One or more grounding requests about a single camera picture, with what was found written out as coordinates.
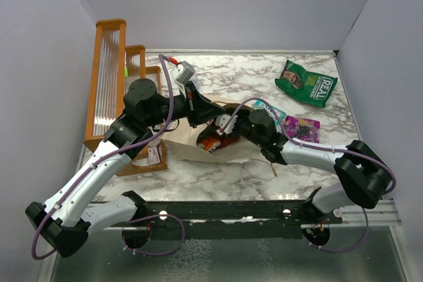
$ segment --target brown paper bag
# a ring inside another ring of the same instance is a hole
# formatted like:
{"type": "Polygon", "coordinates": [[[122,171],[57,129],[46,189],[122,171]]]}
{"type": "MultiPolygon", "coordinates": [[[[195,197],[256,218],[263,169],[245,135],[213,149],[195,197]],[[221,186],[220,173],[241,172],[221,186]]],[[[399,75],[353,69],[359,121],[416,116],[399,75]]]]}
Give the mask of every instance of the brown paper bag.
{"type": "MultiPolygon", "coordinates": [[[[212,102],[234,103],[228,98],[214,95],[204,95],[212,102]]],[[[186,118],[181,119],[178,129],[162,134],[161,139],[169,145],[176,155],[182,160],[193,160],[216,163],[243,163],[250,159],[260,159],[262,155],[260,148],[250,141],[241,138],[238,142],[232,143],[222,149],[217,149],[211,153],[205,152],[197,147],[199,134],[207,127],[206,124],[191,128],[186,118]]]]}

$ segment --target wooden frame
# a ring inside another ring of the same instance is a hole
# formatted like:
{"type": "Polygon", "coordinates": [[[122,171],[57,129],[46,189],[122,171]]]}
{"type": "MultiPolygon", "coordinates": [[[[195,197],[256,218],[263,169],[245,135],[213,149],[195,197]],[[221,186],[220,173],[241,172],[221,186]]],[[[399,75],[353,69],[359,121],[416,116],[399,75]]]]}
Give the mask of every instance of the wooden frame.
{"type": "MultiPolygon", "coordinates": [[[[132,81],[148,74],[157,75],[157,90],[161,92],[160,67],[145,67],[145,47],[125,47],[126,22],[123,19],[96,23],[96,38],[91,73],[91,87],[85,127],[84,144],[94,152],[103,134],[124,109],[124,95],[132,81]],[[125,76],[125,64],[128,76],[125,76]]],[[[137,166],[132,163],[117,175],[124,176],[167,169],[166,147],[161,142],[161,163],[137,166]]],[[[148,158],[148,147],[134,159],[148,158]]]]}
{"type": "Polygon", "coordinates": [[[121,101],[116,103],[116,113],[115,118],[117,118],[124,109],[123,107],[123,97],[124,97],[124,68],[125,68],[125,36],[126,36],[126,22],[123,19],[114,19],[114,20],[102,20],[96,23],[96,36],[95,36],[95,46],[93,54],[93,70],[91,72],[91,86],[90,86],[90,96],[88,103],[87,111],[87,124],[85,126],[85,138],[84,144],[87,146],[91,152],[94,152],[97,149],[98,144],[103,139],[102,133],[97,135],[94,133],[95,127],[95,110],[96,110],[96,97],[98,89],[98,76],[100,73],[100,58],[102,51],[102,44],[108,45],[110,48],[110,53],[114,54],[114,61],[117,59],[117,84],[116,84],[116,101],[121,101]],[[119,32],[119,43],[116,45],[110,39],[104,37],[105,32],[119,32]]]}
{"type": "MultiPolygon", "coordinates": [[[[145,78],[146,75],[156,74],[157,76],[157,92],[161,93],[161,82],[160,82],[160,73],[161,69],[158,66],[150,66],[145,67],[145,51],[143,54],[140,54],[140,73],[141,78],[145,78]]],[[[166,145],[163,141],[160,142],[161,144],[161,162],[158,164],[150,165],[150,166],[138,166],[134,165],[133,161],[125,166],[121,171],[116,173],[117,176],[125,176],[125,175],[132,175],[132,174],[141,174],[147,172],[156,172],[156,171],[163,171],[167,169],[166,163],[166,145]]],[[[134,159],[134,161],[139,159],[144,159],[148,157],[148,147],[145,147],[138,156],[134,159]]]]}

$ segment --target red object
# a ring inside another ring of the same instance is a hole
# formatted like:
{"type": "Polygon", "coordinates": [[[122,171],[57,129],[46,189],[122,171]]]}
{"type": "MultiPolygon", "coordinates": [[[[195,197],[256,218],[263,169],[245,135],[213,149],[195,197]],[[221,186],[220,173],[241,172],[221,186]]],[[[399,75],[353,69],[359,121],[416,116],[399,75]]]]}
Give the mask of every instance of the red object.
{"type": "Polygon", "coordinates": [[[174,59],[173,57],[169,57],[169,62],[171,62],[171,63],[173,63],[175,65],[178,65],[179,64],[179,62],[176,59],[174,59]]]}
{"type": "Polygon", "coordinates": [[[239,135],[236,136],[236,137],[228,137],[228,136],[226,136],[224,138],[221,137],[220,138],[220,145],[218,145],[216,149],[224,148],[227,145],[230,145],[230,144],[232,144],[234,142],[239,141],[240,138],[241,138],[241,136],[239,136],[239,135]]]}

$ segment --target white marble table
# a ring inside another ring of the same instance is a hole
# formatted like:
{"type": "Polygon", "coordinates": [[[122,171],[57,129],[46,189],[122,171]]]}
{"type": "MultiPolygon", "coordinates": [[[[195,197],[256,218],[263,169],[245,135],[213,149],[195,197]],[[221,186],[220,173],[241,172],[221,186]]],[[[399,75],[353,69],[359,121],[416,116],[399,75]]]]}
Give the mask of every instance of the white marble table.
{"type": "MultiPolygon", "coordinates": [[[[259,96],[289,115],[319,120],[321,143],[348,144],[358,138],[340,79],[326,108],[300,104],[274,84],[287,59],[308,71],[339,78],[334,58],[329,54],[168,55],[179,61],[186,60],[196,68],[202,94],[214,94],[239,102],[259,96]]],[[[146,65],[160,65],[157,54],[147,55],[146,65]]],[[[114,176],[95,199],[109,201],[129,190],[147,201],[303,199],[317,186],[327,186],[336,181],[335,175],[304,166],[275,165],[278,173],[275,177],[270,167],[259,161],[214,164],[179,160],[170,148],[167,153],[166,171],[114,176]]],[[[91,152],[86,149],[83,161],[90,156],[91,152]]]]}

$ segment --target gray wall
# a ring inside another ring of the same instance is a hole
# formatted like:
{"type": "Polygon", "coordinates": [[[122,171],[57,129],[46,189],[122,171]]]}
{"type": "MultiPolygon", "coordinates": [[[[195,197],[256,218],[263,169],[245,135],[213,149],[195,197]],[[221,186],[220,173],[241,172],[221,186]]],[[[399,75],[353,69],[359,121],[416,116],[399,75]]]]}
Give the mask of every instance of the gray wall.
{"type": "Polygon", "coordinates": [[[367,0],[83,0],[153,49],[339,50],[367,0]]]}
{"type": "Polygon", "coordinates": [[[0,281],[35,281],[24,210],[75,171],[95,26],[78,0],[0,0],[0,8],[0,281]]]}
{"type": "Polygon", "coordinates": [[[362,136],[398,176],[393,197],[421,277],[422,17],[423,0],[369,0],[339,53],[362,136]]]}

